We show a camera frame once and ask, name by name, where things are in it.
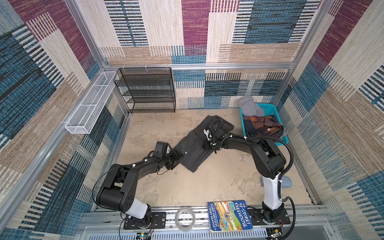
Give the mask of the dark grey pinstripe shirt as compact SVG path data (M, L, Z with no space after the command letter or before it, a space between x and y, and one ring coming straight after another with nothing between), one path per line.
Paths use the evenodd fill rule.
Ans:
M214 152L212 149L206 150L204 142L207 136L204 130L222 121L223 135L234 129L234 125L219 116L207 116L196 128L188 133L175 147L174 150L180 155L179 163L189 171L195 172L198 167Z

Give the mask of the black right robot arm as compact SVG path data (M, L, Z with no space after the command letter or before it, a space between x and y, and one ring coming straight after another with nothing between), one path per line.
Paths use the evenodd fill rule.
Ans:
M273 137L248 138L225 133L222 123L218 122L204 128L206 137L204 148L214 151L224 149L239 150L252 155L259 174L263 177L264 200L262 216L266 224L273 224L283 213L284 203L281 196L283 173L286 158L276 145L278 139Z

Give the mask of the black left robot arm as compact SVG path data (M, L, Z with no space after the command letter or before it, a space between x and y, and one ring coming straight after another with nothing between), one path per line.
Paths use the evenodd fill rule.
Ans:
M155 150L141 161L128 165L112 165L98 190L96 204L139 220L147 218L150 206L136 199L138 181L147 175L158 173L163 167L172 170L179 164L182 156L168 143L157 142Z

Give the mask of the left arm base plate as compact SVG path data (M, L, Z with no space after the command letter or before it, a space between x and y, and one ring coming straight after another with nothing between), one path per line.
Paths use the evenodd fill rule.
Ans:
M166 226L166 212L153 212L150 215L146 214L143 219L138 219L132 216L128 216L125 219L123 229L124 230L139 230L150 229L155 226L155 229L164 229Z

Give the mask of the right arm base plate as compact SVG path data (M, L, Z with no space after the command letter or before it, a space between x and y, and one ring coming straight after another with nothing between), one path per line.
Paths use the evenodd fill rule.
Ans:
M277 210L270 210L268 208L255 208L247 207L247 211L251 217L253 226L267 226L267 225L279 225L291 224L291 219L285 208L279 208Z

